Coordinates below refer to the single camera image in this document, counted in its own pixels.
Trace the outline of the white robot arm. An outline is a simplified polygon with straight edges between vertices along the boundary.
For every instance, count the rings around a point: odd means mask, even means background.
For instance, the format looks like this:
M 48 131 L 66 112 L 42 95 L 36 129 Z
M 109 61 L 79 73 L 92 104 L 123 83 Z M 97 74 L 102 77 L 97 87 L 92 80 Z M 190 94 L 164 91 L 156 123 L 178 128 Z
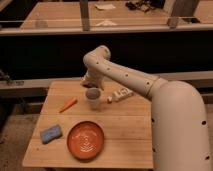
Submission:
M 85 85 L 107 76 L 151 101 L 154 171 L 213 171 L 207 114 L 200 93 L 183 81 L 168 81 L 110 61 L 100 45 L 83 57 Z

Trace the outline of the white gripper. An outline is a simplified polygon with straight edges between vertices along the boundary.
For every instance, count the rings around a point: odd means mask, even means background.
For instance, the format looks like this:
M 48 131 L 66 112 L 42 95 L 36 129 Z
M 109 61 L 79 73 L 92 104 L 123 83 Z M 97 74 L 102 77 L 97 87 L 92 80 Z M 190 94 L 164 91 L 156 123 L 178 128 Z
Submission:
M 97 87 L 104 89 L 103 75 L 98 72 L 88 70 L 82 78 L 81 85 L 88 88 Z

